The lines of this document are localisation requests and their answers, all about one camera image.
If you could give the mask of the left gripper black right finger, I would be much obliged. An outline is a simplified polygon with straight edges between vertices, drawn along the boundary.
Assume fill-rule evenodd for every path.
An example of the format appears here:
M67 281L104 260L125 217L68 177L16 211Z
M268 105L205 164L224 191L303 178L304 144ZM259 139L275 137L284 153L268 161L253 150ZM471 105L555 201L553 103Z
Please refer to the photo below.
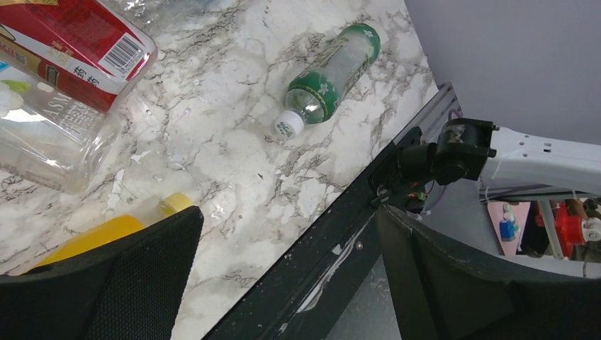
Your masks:
M530 268L376 213L403 339L599 339L600 280Z

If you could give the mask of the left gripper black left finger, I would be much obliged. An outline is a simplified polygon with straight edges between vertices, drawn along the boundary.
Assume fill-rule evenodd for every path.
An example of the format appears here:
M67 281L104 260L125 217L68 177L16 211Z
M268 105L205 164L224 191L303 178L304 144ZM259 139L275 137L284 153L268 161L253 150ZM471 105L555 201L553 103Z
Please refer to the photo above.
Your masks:
M169 339L203 227L192 206L83 254L1 277L2 339Z

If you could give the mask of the green tea bottle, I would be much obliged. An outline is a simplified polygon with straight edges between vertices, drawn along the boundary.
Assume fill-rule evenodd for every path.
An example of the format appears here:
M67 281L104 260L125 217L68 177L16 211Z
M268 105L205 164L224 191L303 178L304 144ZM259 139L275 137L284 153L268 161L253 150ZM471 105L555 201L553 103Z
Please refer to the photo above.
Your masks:
M365 23L341 31L288 85L283 111L274 121L279 137L293 139L305 127L329 120L380 50L378 33Z

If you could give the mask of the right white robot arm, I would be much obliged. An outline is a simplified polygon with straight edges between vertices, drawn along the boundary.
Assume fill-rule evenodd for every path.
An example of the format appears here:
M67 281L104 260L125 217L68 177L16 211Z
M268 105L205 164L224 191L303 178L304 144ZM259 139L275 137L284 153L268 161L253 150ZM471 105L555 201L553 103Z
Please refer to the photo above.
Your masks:
M475 181L486 198L600 196L600 146L517 132L490 121L455 118L436 142L401 147L375 174L372 205L416 193L426 183Z

